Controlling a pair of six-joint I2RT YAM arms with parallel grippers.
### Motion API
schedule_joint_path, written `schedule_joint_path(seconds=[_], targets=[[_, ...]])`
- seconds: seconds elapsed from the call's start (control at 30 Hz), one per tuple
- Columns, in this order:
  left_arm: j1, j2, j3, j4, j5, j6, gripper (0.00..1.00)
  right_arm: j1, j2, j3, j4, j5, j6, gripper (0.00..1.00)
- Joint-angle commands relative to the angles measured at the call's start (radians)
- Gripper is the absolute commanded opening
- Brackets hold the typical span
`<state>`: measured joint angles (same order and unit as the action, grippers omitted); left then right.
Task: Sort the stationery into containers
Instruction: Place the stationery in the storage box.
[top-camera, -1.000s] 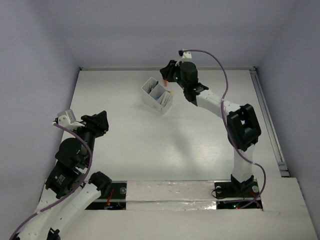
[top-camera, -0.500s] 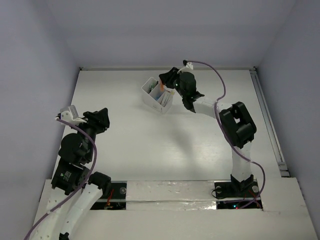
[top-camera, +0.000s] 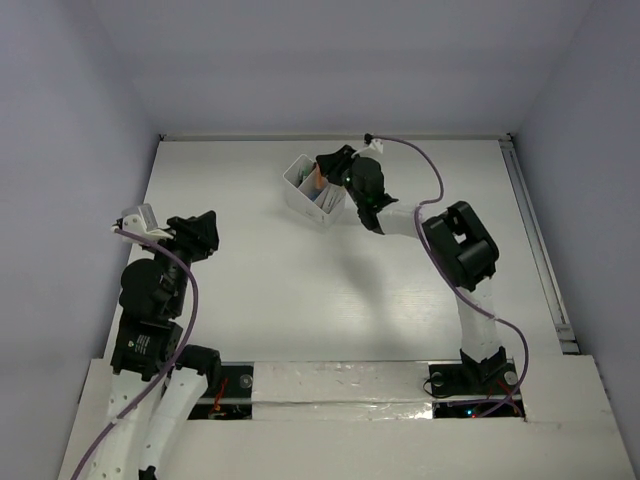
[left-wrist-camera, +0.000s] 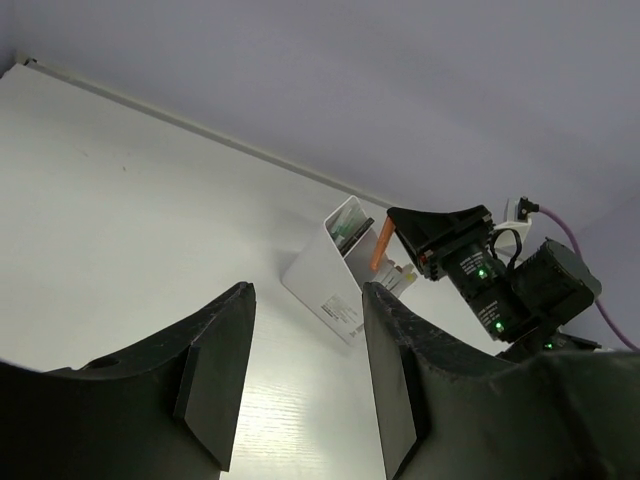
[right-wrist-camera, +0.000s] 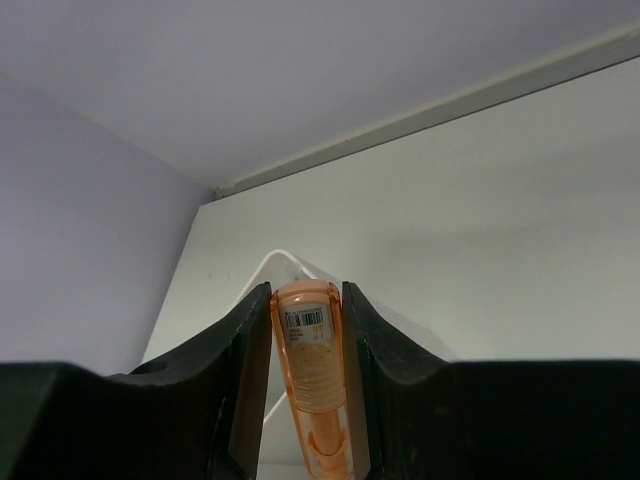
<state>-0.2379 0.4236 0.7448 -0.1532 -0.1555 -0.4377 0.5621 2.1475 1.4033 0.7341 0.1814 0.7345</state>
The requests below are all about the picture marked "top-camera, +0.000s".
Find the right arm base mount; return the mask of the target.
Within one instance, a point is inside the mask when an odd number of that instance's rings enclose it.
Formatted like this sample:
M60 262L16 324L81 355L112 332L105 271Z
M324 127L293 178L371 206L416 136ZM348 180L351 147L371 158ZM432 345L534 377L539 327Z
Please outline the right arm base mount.
M460 351L461 360L431 364L423 391L434 400L435 419L524 418L515 364L500 347L481 362Z

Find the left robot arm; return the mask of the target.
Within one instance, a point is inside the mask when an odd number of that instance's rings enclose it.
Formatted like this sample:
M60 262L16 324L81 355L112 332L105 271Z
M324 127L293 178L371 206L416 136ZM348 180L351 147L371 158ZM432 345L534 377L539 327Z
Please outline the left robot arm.
M161 479L192 409L222 379L219 352L189 341L197 315L177 322L187 295L199 305L191 267L218 250L217 216L174 216L160 227L142 204L123 211L111 230L153 255L121 274L105 425L71 476Z

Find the orange capsule eraser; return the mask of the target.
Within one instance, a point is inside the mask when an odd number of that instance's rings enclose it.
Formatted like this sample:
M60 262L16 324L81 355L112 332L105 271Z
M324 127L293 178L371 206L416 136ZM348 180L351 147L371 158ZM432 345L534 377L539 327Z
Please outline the orange capsule eraser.
M325 178L321 171L316 169L314 171L312 187L309 193L309 198L314 201L325 189Z

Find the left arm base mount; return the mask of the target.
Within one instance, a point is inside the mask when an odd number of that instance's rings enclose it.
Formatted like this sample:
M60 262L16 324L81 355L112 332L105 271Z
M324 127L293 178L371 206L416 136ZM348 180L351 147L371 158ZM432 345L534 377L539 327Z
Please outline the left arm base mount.
M250 420L252 418L253 363L226 363L218 350L187 345L179 362L195 368L207 380L189 420Z

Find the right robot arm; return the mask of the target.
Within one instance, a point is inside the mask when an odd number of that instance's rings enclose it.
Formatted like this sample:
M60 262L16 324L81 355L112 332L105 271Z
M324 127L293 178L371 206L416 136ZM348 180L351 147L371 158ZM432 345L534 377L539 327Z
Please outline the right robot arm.
M440 174L435 176L438 190L431 199L412 206L391 196L378 160L382 142L380 136L368 136L360 149L345 145L334 153L317 156L319 175L346 191L368 231L402 235L422 244L456 297L462 331L459 362L436 366L430 380L438 396L480 395L511 369L497 332L501 320L489 310L498 246L465 201L454 203L439 215L422 217L423 207L444 198Z

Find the clear green gel pen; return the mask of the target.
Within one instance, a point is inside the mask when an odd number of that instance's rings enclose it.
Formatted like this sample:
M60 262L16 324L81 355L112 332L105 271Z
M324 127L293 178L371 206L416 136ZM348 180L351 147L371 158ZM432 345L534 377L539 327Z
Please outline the clear green gel pen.
M309 177L315 168L314 164L303 165L298 172L298 185L302 185L303 182Z

